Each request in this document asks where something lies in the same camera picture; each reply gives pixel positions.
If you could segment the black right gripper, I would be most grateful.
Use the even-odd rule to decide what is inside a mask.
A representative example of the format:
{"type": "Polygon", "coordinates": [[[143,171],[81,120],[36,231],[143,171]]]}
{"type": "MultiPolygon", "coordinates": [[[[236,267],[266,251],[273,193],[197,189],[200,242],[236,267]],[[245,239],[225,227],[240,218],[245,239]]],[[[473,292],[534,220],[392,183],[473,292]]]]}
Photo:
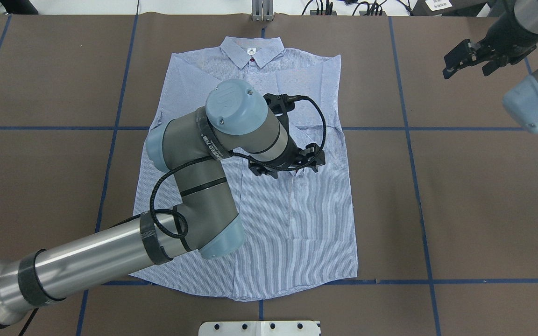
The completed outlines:
{"type": "Polygon", "coordinates": [[[463,40],[444,56],[444,79],[457,71],[487,62],[482,67],[485,77],[507,64],[517,64],[528,56],[538,43],[538,38],[518,39],[515,36],[485,37],[480,42],[463,40]]]}

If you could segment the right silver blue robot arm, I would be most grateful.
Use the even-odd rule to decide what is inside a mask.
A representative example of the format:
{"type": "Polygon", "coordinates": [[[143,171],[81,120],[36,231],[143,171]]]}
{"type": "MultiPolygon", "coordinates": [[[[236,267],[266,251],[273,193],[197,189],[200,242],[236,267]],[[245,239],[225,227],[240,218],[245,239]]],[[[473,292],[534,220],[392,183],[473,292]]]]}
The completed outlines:
{"type": "Polygon", "coordinates": [[[538,134],[538,0],[504,0],[503,12],[479,41],[462,40],[444,56],[445,79],[481,64],[484,76],[529,62],[530,72],[502,98],[510,117],[538,134]]]}

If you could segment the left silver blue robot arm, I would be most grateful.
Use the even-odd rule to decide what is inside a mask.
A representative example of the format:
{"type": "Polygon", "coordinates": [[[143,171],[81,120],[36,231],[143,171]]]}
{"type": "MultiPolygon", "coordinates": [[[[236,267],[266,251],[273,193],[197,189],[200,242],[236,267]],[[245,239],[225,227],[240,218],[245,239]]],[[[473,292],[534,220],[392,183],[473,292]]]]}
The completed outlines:
{"type": "Polygon", "coordinates": [[[256,176],[325,163],[326,117],[312,98],[260,94],[246,81],[218,84],[205,106],[151,128],[148,158],[162,176],[145,210],[110,228],[17,261],[0,261],[0,330],[32,320],[116,277],[197,250],[207,259],[239,249],[245,234],[222,160],[256,176]]]}

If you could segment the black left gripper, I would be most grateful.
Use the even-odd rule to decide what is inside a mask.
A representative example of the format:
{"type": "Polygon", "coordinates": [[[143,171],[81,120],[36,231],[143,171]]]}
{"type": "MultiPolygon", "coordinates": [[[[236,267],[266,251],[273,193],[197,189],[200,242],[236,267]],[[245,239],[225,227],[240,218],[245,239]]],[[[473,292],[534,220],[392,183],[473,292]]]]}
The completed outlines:
{"type": "Polygon", "coordinates": [[[316,143],[301,148],[293,142],[286,145],[284,152],[277,159],[263,162],[260,159],[248,160],[248,169],[255,176],[270,176],[277,179],[278,172],[297,172],[305,168],[318,172],[320,166],[326,164],[325,152],[316,143]]]}

